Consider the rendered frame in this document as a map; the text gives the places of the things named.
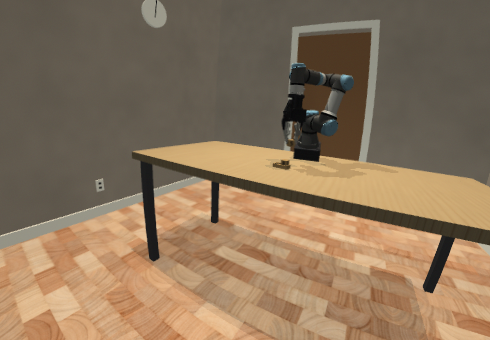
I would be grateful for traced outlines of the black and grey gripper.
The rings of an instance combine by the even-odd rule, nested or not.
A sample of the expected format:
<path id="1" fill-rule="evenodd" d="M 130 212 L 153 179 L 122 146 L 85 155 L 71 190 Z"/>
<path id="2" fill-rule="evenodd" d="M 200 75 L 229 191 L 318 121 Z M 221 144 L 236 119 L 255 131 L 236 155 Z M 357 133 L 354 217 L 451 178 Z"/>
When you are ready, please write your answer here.
<path id="1" fill-rule="evenodd" d="M 288 144 L 288 135 L 290 135 L 290 122 L 288 122 L 288 120 L 297 122 L 296 124 L 294 124 L 295 133 L 293 139 L 295 140 L 296 143 L 299 135 L 301 134 L 300 129 L 303 125 L 303 122 L 306 122 L 306 113 L 307 113 L 307 110 L 302 108 L 304 95 L 288 94 L 288 97 L 292 97 L 291 100 L 292 104 L 289 108 L 287 108 L 287 110 L 285 110 L 286 113 L 283 114 L 283 118 L 282 118 L 282 128 L 283 128 L 286 144 Z"/>

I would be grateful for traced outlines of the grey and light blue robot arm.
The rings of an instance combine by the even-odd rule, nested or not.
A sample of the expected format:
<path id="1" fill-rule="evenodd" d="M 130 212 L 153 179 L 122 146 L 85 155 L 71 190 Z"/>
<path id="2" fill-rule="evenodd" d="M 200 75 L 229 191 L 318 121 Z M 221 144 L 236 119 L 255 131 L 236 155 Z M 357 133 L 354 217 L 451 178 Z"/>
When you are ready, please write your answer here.
<path id="1" fill-rule="evenodd" d="M 311 112 L 306 113 L 306 122 L 303 123 L 302 132 L 298 139 L 299 147 L 316 149 L 319 147 L 317 132 L 326 136 L 332 136 L 336 133 L 338 129 L 337 111 L 343 95 L 353 88 L 354 80 L 348 75 L 323 74 L 306 69 L 306 65 L 303 63 L 292 64 L 289 78 L 291 78 L 289 94 L 304 95 L 306 83 L 332 87 L 325 110 L 320 115 L 318 111 L 314 110 L 309 110 Z"/>

